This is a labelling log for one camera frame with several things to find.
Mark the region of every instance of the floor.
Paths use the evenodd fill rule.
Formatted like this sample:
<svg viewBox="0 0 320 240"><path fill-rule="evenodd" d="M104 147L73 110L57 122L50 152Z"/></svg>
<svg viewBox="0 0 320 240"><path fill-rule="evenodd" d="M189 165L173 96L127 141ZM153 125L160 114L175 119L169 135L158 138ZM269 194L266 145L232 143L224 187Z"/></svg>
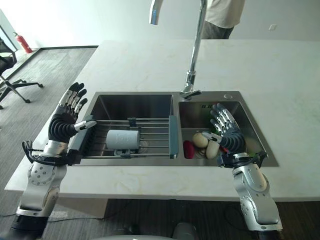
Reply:
<svg viewBox="0 0 320 240"><path fill-rule="evenodd" d="M0 110L0 215L16 211L20 194L4 191L4 187L23 157L21 142L34 140L49 118L65 89L76 79L94 48L41 50L15 74L11 82L20 78L39 82L44 88L30 86L20 93L31 100L24 103L10 93ZM320 239L320 202L277 203L290 240ZM113 231L139 224L146 235L170 237L178 222L190 222L198 230L201 240L250 240L239 205L234 202L182 200L126 200L110 199L106 219L92 218L59 205L55 215L67 213L63 220L51 217L44 232L46 240L87 240L108 236ZM0 216L0 232L11 225L13 216Z"/></svg>

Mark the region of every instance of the gray pants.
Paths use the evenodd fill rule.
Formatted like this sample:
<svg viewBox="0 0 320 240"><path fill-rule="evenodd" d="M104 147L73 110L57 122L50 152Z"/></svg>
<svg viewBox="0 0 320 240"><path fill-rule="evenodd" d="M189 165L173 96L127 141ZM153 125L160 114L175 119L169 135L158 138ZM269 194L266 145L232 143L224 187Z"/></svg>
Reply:
<svg viewBox="0 0 320 240"><path fill-rule="evenodd" d="M204 21L201 34L202 39L229 39L229 36L234 28L222 28Z"/></svg>

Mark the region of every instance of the white countertop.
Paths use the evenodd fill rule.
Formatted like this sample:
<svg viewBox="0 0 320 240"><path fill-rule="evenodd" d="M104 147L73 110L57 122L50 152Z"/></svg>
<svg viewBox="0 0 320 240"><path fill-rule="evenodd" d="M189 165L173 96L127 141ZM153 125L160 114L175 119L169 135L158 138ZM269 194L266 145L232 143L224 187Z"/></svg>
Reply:
<svg viewBox="0 0 320 240"><path fill-rule="evenodd" d="M104 41L76 81L97 91L180 91L193 41ZM277 201L320 200L320 42L203 40L195 88L240 91L279 167L262 167ZM88 104L82 109L84 117ZM34 148L47 143L47 122ZM24 157L6 185L23 191ZM237 200L231 169L202 166L69 166L60 196Z"/></svg>

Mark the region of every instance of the beige shirt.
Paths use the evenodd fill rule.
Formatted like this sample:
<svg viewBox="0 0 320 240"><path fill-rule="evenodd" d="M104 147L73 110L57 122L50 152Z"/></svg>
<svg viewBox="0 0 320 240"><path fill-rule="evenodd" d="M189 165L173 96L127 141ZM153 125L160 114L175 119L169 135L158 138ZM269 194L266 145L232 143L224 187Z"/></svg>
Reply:
<svg viewBox="0 0 320 240"><path fill-rule="evenodd" d="M245 0L208 0L205 20L220 28L231 29L240 23Z"/></svg>

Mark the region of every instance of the person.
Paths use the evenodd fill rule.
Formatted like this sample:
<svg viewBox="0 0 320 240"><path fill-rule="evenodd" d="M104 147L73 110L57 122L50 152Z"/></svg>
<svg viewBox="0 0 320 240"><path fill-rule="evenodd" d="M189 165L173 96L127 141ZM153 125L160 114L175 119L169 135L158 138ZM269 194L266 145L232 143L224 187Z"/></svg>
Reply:
<svg viewBox="0 0 320 240"><path fill-rule="evenodd" d="M201 34L202 39L229 39L240 23L245 0L209 0Z"/></svg>

